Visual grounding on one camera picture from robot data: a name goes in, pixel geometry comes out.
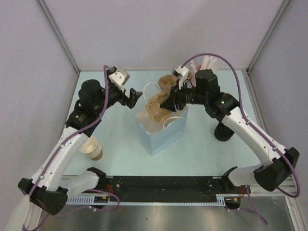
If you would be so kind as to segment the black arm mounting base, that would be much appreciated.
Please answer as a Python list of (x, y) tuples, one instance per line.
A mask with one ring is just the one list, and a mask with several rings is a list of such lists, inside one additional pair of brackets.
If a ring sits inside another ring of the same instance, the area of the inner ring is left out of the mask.
[(180, 196), (221, 195), (239, 197), (248, 193), (245, 186), (234, 186), (227, 177), (212, 176), (114, 176), (103, 177), (94, 188), (96, 191), (107, 191), (114, 198), (148, 198), (166, 196), (167, 199)]

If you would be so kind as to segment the light blue paper bag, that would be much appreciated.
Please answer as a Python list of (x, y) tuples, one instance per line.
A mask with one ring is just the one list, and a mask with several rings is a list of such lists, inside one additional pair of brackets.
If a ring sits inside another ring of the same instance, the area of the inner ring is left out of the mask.
[(182, 111), (172, 112), (161, 123), (152, 121), (145, 108), (135, 115), (141, 144), (150, 155), (160, 152), (184, 133), (188, 111), (185, 106)]

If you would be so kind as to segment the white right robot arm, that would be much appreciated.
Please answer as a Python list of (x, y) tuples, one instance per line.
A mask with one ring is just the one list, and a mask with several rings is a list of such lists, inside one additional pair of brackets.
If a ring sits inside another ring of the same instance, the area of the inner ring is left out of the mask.
[(205, 107), (211, 118), (218, 121), (214, 135), (219, 141), (228, 141), (237, 134), (254, 152), (260, 163), (250, 167), (233, 167), (224, 175), (222, 188), (227, 193), (239, 186), (257, 183), (272, 192), (286, 180), (295, 169), (299, 152), (294, 147), (287, 149), (265, 133), (248, 115), (240, 103), (229, 93), (221, 92), (218, 77), (212, 70), (200, 70), (195, 74), (196, 85), (187, 87), (187, 68), (173, 71), (178, 77), (160, 107), (176, 112), (187, 104)]

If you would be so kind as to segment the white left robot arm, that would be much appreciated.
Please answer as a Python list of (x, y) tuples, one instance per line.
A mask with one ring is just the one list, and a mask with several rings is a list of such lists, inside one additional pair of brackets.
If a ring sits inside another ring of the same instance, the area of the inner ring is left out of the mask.
[(29, 195), (30, 202), (51, 215), (63, 209), (72, 191), (60, 185), (60, 181), (77, 150), (93, 134), (106, 109), (115, 103), (132, 109), (142, 96), (141, 91), (130, 89), (129, 96), (125, 91), (111, 81), (105, 87), (95, 79), (82, 83), (79, 99), (54, 150), (31, 178), (22, 178), (18, 183), (20, 191)]

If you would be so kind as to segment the brown pulp cup carrier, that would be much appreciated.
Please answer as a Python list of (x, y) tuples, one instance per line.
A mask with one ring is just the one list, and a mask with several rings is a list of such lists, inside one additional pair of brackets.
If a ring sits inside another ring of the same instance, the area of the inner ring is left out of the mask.
[(162, 104), (168, 97), (169, 93), (163, 91), (150, 98), (146, 104), (147, 113), (150, 116), (150, 119), (156, 124), (162, 124), (168, 118), (176, 115), (175, 112), (160, 107), (160, 104)]

